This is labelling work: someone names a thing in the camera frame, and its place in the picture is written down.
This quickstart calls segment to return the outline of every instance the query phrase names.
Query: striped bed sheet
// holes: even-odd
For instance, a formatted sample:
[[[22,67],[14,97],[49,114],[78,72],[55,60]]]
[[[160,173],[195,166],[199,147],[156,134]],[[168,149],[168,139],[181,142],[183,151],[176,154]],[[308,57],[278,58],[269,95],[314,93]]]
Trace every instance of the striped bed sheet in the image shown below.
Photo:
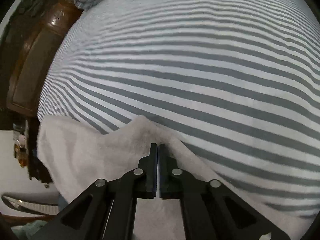
[[[65,37],[38,118],[172,129],[270,207],[320,210],[320,26],[304,0],[104,0]]]

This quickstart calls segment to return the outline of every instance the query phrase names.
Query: green cloth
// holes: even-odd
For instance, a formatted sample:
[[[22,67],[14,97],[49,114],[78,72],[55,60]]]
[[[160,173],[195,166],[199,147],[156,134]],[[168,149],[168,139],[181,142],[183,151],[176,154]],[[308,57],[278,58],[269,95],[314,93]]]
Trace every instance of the green cloth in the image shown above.
[[[33,223],[25,224],[22,227],[12,227],[12,231],[19,238],[19,240],[28,240],[38,232],[47,222],[42,220],[36,220]]]

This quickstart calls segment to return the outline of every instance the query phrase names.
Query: silver screw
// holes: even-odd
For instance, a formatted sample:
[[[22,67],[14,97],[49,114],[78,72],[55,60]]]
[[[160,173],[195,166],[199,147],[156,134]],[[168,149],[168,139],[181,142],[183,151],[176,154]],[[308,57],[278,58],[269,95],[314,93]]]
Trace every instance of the silver screw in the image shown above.
[[[102,187],[102,186],[104,186],[105,185],[105,180],[104,179],[97,179],[96,180],[96,186],[97,187]]]
[[[183,171],[180,169],[173,169],[171,172],[173,175],[179,176],[182,174]]]
[[[214,179],[214,180],[210,181],[210,186],[211,187],[220,187],[221,186],[221,182],[216,180],[216,179]]]
[[[143,169],[135,169],[134,171],[133,171],[133,173],[135,174],[135,175],[141,175],[142,173],[143,173]]]

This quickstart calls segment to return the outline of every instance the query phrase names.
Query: white wall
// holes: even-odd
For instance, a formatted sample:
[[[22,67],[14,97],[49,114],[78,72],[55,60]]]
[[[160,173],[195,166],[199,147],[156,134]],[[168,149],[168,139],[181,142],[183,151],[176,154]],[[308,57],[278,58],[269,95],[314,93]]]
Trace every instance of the white wall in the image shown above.
[[[10,193],[25,200],[56,203],[58,192],[53,184],[45,188],[36,179],[30,180],[27,168],[21,168],[13,156],[13,132],[0,130],[0,196]],[[0,199],[0,211],[10,216],[34,216],[7,207]]]

